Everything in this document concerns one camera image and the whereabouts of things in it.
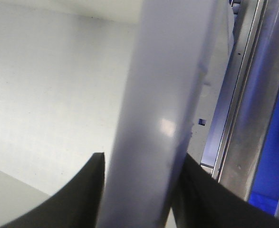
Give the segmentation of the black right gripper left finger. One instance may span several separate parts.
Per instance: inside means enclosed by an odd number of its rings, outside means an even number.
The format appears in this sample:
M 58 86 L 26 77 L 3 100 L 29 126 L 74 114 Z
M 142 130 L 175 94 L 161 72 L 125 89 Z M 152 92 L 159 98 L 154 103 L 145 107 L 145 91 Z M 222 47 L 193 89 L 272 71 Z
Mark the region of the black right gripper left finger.
M 105 155 L 94 153 L 49 199 L 2 228 L 94 228 L 105 183 Z

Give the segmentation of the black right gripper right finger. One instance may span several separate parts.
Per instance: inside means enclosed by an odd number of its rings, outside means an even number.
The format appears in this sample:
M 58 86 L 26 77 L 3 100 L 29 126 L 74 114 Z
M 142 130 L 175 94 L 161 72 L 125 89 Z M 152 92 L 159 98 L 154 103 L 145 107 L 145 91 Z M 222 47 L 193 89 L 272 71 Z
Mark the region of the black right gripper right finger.
M 250 205 L 186 155 L 173 195 L 179 228 L 279 228 L 279 219 Z

